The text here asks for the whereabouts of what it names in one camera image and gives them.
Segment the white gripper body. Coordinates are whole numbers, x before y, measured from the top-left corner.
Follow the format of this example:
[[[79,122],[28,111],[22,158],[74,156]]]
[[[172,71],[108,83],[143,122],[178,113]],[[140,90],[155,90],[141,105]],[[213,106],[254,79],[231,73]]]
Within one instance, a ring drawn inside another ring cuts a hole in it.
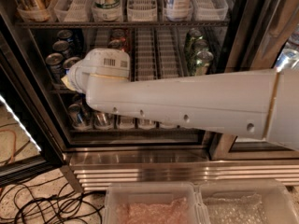
[[[69,68],[66,87],[71,91],[85,93],[91,75],[104,81],[127,81],[130,77],[129,54],[117,49],[92,49],[84,59]]]

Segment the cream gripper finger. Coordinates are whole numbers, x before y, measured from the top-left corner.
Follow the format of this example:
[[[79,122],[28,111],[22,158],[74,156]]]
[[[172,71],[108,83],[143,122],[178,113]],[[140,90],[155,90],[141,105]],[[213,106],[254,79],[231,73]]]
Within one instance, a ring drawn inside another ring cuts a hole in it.
[[[71,87],[70,87],[70,85],[69,85],[67,76],[62,77],[62,78],[61,78],[61,81],[64,83],[64,85],[65,85],[65,87],[66,87],[67,89],[71,90]]]

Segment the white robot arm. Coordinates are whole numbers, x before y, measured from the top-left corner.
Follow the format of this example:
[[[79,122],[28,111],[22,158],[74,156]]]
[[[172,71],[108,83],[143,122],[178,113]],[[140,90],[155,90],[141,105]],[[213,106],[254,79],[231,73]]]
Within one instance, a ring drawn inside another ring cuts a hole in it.
[[[130,80],[130,56],[92,49],[62,82],[98,111],[299,148],[299,72],[254,70]]]

